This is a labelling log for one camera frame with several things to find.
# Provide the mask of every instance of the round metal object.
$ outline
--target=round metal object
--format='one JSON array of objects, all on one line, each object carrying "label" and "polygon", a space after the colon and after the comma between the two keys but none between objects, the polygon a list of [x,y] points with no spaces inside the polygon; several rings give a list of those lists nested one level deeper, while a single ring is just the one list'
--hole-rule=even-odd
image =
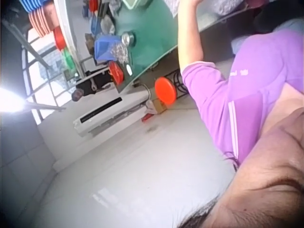
[{"label": "round metal object", "polygon": [[122,43],[127,47],[133,46],[134,44],[134,34],[131,32],[125,32],[122,34]]}]

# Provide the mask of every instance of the blue bin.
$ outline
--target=blue bin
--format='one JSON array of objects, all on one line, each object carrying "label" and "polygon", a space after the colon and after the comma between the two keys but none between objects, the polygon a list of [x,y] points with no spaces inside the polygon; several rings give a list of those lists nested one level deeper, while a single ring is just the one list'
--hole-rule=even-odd
[{"label": "blue bin", "polygon": [[120,36],[102,35],[94,43],[95,59],[99,61],[116,61],[117,59],[111,54],[111,48],[120,42]]},{"label": "blue bin", "polygon": [[92,17],[90,18],[91,22],[91,33],[93,36],[97,36],[98,34],[101,33],[101,18],[97,18],[97,16],[93,13]]},{"label": "blue bin", "polygon": [[40,0],[19,0],[26,12],[30,13],[42,6]]}]

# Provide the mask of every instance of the air conditioner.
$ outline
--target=air conditioner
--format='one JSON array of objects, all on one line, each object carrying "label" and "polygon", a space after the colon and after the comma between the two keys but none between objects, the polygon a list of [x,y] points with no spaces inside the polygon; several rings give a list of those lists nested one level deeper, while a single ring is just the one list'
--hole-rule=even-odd
[{"label": "air conditioner", "polygon": [[89,133],[96,134],[96,132],[104,131],[136,112],[149,98],[150,92],[146,87],[133,88],[77,118],[74,121],[74,128],[81,137],[85,137]]}]

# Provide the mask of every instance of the pink cloth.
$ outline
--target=pink cloth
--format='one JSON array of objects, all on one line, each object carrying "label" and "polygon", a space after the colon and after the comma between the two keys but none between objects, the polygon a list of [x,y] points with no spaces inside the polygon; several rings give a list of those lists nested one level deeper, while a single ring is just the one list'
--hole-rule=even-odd
[{"label": "pink cloth", "polygon": [[282,30],[254,35],[235,57],[229,80],[213,63],[182,70],[215,145],[241,163],[256,144],[284,83],[303,92],[303,35]]}]

